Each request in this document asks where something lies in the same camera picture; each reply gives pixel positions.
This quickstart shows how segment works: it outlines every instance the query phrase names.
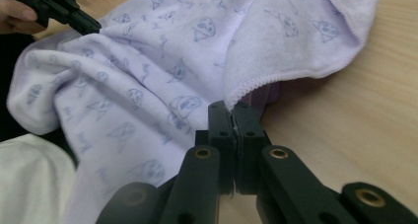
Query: lavender fabric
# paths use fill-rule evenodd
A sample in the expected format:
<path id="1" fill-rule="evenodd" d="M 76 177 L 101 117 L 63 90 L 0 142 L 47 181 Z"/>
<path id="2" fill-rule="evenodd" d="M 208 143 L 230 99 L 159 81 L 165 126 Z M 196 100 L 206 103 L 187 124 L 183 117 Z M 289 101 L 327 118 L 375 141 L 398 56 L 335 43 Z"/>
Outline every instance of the lavender fabric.
<path id="1" fill-rule="evenodd" d="M 120 187 L 177 174 L 211 103 L 231 109 L 260 87 L 346 67 L 377 3 L 128 0 L 99 34 L 28 47 L 8 108 L 32 133 L 63 128 L 80 161 L 64 223 L 95 223 Z"/>

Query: tabletop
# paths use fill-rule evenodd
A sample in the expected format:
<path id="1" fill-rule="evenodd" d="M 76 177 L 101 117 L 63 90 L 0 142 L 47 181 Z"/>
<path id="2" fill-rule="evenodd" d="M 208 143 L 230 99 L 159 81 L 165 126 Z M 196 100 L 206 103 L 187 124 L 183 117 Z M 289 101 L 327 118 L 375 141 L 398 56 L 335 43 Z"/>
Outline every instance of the tabletop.
<path id="1" fill-rule="evenodd" d="M 77 0 L 95 18 L 125 0 Z M 368 43 L 323 79 L 280 83 L 261 120 L 336 191 L 365 182 L 418 214 L 418 0 L 380 0 Z M 51 23 L 45 37 L 65 26 Z M 254 196 L 222 196 L 219 223 L 261 223 Z"/>

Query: baby garment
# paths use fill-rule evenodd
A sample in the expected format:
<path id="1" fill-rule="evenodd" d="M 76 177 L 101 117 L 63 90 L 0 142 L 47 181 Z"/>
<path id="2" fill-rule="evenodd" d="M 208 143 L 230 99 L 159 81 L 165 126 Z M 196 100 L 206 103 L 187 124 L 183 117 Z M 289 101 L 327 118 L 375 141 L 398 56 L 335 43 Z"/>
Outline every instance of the baby garment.
<path id="1" fill-rule="evenodd" d="M 58 146 L 32 134 L 0 143 L 0 223 L 60 223 L 75 168 Z"/>
<path id="2" fill-rule="evenodd" d="M 64 223 L 92 224 L 120 187 L 177 174 L 211 103 L 347 66 L 377 2 L 128 0 L 99 34 L 28 47 L 8 109 L 32 133 L 62 127 L 80 161 Z"/>

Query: human hand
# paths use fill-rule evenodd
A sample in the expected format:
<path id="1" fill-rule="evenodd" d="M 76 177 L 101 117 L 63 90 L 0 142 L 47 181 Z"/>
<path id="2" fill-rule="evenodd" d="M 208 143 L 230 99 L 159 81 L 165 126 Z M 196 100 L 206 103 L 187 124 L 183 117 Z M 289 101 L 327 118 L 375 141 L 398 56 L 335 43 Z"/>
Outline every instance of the human hand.
<path id="1" fill-rule="evenodd" d="M 37 34 L 45 30 L 35 20 L 36 12 L 24 3 L 16 0 L 0 0 L 0 35 Z"/>

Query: black object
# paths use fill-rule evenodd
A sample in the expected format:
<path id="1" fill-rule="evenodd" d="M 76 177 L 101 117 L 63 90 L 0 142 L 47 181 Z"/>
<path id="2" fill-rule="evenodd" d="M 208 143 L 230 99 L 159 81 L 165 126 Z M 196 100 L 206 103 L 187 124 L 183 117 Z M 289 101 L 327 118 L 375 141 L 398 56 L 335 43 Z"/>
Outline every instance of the black object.
<path id="1" fill-rule="evenodd" d="M 98 33 L 101 24 L 80 10 L 76 0 L 18 0 L 33 8 L 37 13 L 37 22 L 46 27 L 48 20 L 54 19 L 68 24 L 81 35 Z"/>
<path id="2" fill-rule="evenodd" d="M 33 42 L 33 37 L 29 35 L 0 35 L 0 58 L 2 65 L 0 74 L 0 118 L 3 124 L 0 129 L 0 141 L 28 133 L 9 114 L 6 108 L 6 101 L 16 60 L 22 51 Z"/>
<path id="3" fill-rule="evenodd" d="M 214 224 L 218 196 L 257 196 L 264 224 L 417 224 L 384 190 L 364 183 L 341 194 L 320 183 L 289 148 L 272 146 L 252 109 L 223 102 L 209 107 L 209 129 L 197 131 L 176 177 L 162 185 L 121 188 L 97 224 Z"/>

